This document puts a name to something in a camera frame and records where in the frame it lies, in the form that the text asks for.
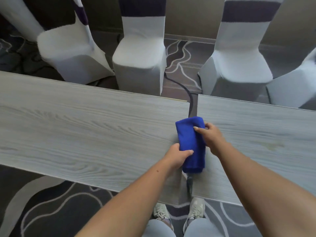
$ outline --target forearm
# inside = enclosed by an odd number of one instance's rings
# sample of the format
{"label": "forearm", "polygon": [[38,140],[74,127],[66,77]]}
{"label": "forearm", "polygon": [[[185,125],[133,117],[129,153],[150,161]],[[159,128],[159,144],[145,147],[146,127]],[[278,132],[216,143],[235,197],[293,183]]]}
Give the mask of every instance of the forearm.
{"label": "forearm", "polygon": [[230,143],[218,144],[219,159],[240,201],[264,236],[314,236],[316,198],[256,163]]}
{"label": "forearm", "polygon": [[139,237],[159,199],[170,166],[160,160],[134,183],[113,197],[76,237]]}

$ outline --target shoe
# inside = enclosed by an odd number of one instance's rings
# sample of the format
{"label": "shoe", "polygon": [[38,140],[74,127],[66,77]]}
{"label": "shoe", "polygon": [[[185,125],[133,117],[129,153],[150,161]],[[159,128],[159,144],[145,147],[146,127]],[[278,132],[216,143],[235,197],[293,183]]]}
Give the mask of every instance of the shoe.
{"label": "shoe", "polygon": [[164,219],[169,220],[171,229],[172,231],[174,231],[173,225],[171,223],[171,218],[165,204],[156,203],[156,206],[154,207],[154,211],[153,211],[153,216],[157,220],[161,220],[161,221]]}
{"label": "shoe", "polygon": [[190,204],[189,215],[183,225],[183,234],[185,233],[187,227],[193,220],[198,219],[198,218],[203,218],[204,211],[205,211],[204,199],[194,197]]}

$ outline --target hand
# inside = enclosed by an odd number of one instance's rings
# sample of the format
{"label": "hand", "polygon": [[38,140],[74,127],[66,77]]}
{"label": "hand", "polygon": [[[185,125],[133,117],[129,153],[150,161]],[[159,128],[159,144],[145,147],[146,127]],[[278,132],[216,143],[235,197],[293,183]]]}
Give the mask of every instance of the hand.
{"label": "hand", "polygon": [[171,167],[171,171],[179,169],[183,165],[185,159],[194,152],[193,150],[180,151],[179,148],[179,143],[172,145],[162,159],[162,161],[165,161],[167,165]]}
{"label": "hand", "polygon": [[204,141],[206,145],[211,149],[213,155],[217,157],[220,155],[219,146],[223,143],[226,143],[225,138],[220,132],[219,128],[217,128],[212,123],[205,123],[205,127],[207,129],[194,127],[194,130],[203,135]]}

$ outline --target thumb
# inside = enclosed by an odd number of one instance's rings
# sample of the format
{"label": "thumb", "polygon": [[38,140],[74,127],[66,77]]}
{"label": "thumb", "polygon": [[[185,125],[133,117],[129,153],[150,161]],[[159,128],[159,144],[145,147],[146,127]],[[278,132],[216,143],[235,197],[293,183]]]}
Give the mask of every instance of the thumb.
{"label": "thumb", "polygon": [[207,129],[199,128],[199,127],[196,127],[196,126],[194,126],[193,128],[194,128],[194,130],[195,130],[196,132],[198,132],[198,133],[200,133],[200,134],[202,134],[202,135],[206,134],[207,131],[208,131]]}
{"label": "thumb", "polygon": [[181,151],[181,155],[182,155],[184,158],[189,157],[189,156],[192,155],[193,153],[194,153],[194,150]]}

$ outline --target folded blue towel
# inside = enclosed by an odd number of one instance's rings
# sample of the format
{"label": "folded blue towel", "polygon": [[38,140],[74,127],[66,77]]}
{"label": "folded blue towel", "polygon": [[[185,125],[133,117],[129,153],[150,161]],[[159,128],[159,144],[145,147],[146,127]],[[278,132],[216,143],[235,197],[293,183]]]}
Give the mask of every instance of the folded blue towel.
{"label": "folded blue towel", "polygon": [[184,173],[201,173],[205,168],[205,142],[203,136],[193,129],[194,126],[205,128],[203,119],[192,117],[176,122],[180,151],[194,150],[182,166]]}

